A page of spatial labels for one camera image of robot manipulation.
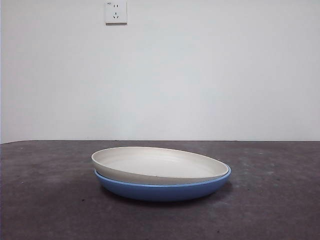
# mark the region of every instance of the wall socket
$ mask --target wall socket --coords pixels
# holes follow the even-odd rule
[[[127,24],[127,1],[107,1],[104,6],[104,22],[106,25]]]

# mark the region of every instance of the blue plate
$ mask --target blue plate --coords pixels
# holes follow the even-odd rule
[[[106,178],[96,170],[94,173],[107,190],[122,197],[152,202],[174,202],[196,199],[214,193],[228,180],[231,168],[228,165],[227,167],[228,173],[214,180],[176,185],[129,183]]]

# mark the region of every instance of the dish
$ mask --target dish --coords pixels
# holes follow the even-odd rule
[[[221,188],[231,174],[231,168],[227,166],[228,173],[222,177],[196,183],[175,185],[148,185],[116,181],[100,175],[94,171],[98,180],[110,192],[119,196],[152,202],[175,202],[200,198],[212,194]]]
[[[211,157],[157,147],[108,148],[95,152],[92,161],[100,175],[135,184],[192,184],[228,173],[223,162]]]

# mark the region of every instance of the wall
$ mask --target wall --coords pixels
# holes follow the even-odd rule
[[[3,0],[1,139],[320,140],[320,1]]]

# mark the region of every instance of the white plate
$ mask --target white plate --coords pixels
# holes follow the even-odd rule
[[[115,147],[92,155],[94,168],[116,181],[174,185],[210,181],[228,173],[218,160],[192,152],[157,147]]]

